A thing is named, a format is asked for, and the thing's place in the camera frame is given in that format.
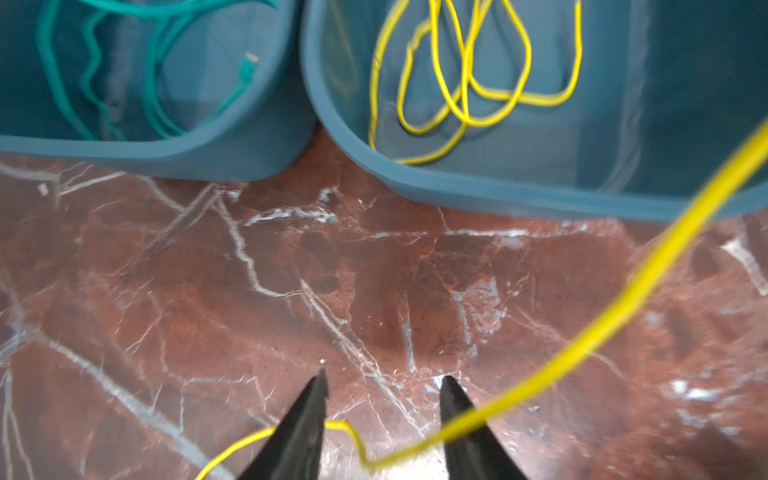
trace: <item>bin containing green cable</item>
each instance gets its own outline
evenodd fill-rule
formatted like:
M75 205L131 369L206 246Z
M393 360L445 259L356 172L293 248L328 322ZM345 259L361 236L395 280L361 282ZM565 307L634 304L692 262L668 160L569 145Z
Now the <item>bin containing green cable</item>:
M300 10L300 0L6 2L0 151L158 177L273 175L316 122Z
M405 197L672 220L768 114L767 5L313 0L302 68L334 141ZM720 215L766 204L763 168Z

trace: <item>red marble countertop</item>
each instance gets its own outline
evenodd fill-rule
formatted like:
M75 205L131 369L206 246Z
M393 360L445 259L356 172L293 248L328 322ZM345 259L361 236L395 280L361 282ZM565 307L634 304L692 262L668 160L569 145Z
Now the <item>red marble countertop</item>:
M329 417L387 452L439 426L443 375L477 404L533 372L661 230L416 204L322 131L251 184L0 161L8 480L192 479L321 368ZM531 480L765 478L765 224L711 226L628 328L491 422ZM368 478L340 432L321 476ZM445 479L442 450L375 478Z

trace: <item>blue plastic container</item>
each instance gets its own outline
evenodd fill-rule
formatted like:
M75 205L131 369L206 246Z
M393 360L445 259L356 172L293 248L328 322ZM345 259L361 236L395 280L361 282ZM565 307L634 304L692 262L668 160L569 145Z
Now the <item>blue plastic container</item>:
M202 15L181 34L164 62L159 86L168 114L187 134L157 140L141 107L146 44L152 22L109 15L97 30L104 62L97 96L119 110L131 141L83 141L55 107L35 45L43 0L11 0L0 17L0 151L94 161L136 174L191 180L257 180L287 167L309 142L316 117L300 74L300 0L277 7L244 2ZM88 61L80 27L93 10L63 0L55 54L74 109L92 132L98 110L78 91ZM259 61L247 89L212 115L240 81L248 51Z
M525 90L561 90L573 58L573 0L512 2L533 49ZM495 127L470 128L440 161L400 165L393 158L433 150L458 121L451 118L425 137L412 137L397 121L405 45L428 17L427 1L411 0L382 62L378 153L368 146L372 52L393 3L309 2L302 67L310 99L336 143L413 200L519 217L672 220L768 115L763 0L584 0L584 59L570 100L556 108L519 105ZM455 4L468 25L470 0ZM475 75L485 85L510 88L519 75L522 49L501 2L495 4L478 39ZM445 18L440 41L452 88L459 63ZM406 98L406 116L414 123L443 104L429 42L425 38L416 53ZM470 105L477 115L498 107L476 96ZM721 216L768 204L767 180L763 169Z

